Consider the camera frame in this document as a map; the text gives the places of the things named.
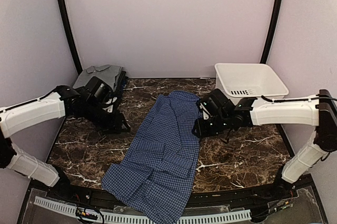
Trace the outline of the blue checked long sleeve shirt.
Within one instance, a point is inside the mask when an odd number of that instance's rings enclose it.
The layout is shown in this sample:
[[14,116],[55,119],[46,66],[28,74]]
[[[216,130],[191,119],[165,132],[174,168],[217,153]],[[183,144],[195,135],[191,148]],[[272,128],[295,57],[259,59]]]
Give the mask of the blue checked long sleeve shirt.
[[[111,164],[104,174],[102,189],[125,203],[150,188],[189,198],[200,149],[199,139],[192,133],[195,120],[202,116],[199,99],[185,91],[160,94],[122,162]],[[139,206],[137,211],[154,223],[176,223],[184,209]]]

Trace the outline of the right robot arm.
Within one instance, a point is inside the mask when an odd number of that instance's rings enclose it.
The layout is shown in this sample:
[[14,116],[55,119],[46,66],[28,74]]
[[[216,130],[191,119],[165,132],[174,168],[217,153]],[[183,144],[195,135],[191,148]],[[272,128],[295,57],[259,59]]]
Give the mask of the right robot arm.
[[203,116],[195,120],[192,133],[199,139],[265,124],[314,127],[307,143],[278,169],[265,199],[281,199],[303,173],[336,151],[336,99],[327,90],[297,99],[269,99],[263,95],[242,98],[234,104],[215,89],[200,99],[197,107]]

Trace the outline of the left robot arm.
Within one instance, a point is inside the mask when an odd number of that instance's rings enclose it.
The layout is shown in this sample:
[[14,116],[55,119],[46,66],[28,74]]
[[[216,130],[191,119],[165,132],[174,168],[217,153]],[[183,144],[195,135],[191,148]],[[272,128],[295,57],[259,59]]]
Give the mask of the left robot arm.
[[1,108],[1,168],[53,188],[63,201],[71,200],[74,188],[62,169],[28,154],[11,141],[11,136],[42,122],[67,116],[85,118],[107,134],[129,132],[124,114],[115,108],[117,99],[110,97],[109,91],[103,83],[76,89],[59,85],[40,98]]

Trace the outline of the grey folded shirt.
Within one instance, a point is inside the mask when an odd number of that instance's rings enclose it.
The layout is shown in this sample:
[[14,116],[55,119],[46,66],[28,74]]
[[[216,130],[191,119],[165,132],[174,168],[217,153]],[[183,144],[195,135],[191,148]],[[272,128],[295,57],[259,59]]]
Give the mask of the grey folded shirt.
[[81,86],[85,86],[92,77],[97,77],[103,82],[108,84],[113,91],[117,88],[117,80],[122,73],[122,67],[116,65],[102,65],[102,66],[90,66],[84,69],[73,84],[73,88],[76,89]]

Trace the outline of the white plastic basket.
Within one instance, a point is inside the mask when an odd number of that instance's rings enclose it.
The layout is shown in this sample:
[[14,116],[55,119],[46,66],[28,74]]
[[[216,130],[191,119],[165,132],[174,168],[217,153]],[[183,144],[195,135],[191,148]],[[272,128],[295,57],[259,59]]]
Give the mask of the white plastic basket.
[[274,70],[259,63],[217,63],[215,87],[234,104],[242,98],[283,98],[289,90]]

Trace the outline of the black front rail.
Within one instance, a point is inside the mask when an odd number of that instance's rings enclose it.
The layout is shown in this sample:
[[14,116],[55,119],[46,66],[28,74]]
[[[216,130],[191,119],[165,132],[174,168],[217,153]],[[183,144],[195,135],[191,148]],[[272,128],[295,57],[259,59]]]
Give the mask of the black front rail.
[[128,206],[138,209],[139,206],[159,206],[165,210],[174,210],[178,207],[209,207],[229,205],[234,208],[266,208],[267,204],[273,201],[280,201],[298,196],[296,189],[308,185],[311,179],[305,175],[294,185],[267,184],[263,186],[207,193],[193,193],[189,198],[179,196],[176,192],[169,192],[164,189],[146,189],[137,194],[134,199],[128,202],[118,200],[114,195],[105,190],[90,189],[80,186],[69,185],[69,195],[60,195],[54,189],[47,189],[39,182],[33,182],[33,187],[42,190],[46,196],[52,199],[59,199],[66,202],[88,205],[96,208],[113,209],[116,206]]

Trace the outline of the right black frame post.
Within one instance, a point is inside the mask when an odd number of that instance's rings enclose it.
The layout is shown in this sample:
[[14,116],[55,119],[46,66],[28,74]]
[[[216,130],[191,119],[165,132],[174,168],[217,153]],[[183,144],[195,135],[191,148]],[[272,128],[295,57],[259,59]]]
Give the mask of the right black frame post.
[[275,32],[276,32],[276,27],[277,27],[277,23],[278,23],[278,19],[279,19],[281,4],[282,4],[282,0],[274,0],[271,18],[270,18],[270,24],[269,24],[269,28],[268,28],[268,31],[267,31],[262,55],[261,55],[261,58],[260,58],[260,64],[266,64],[268,59],[269,59],[274,35],[275,35]]

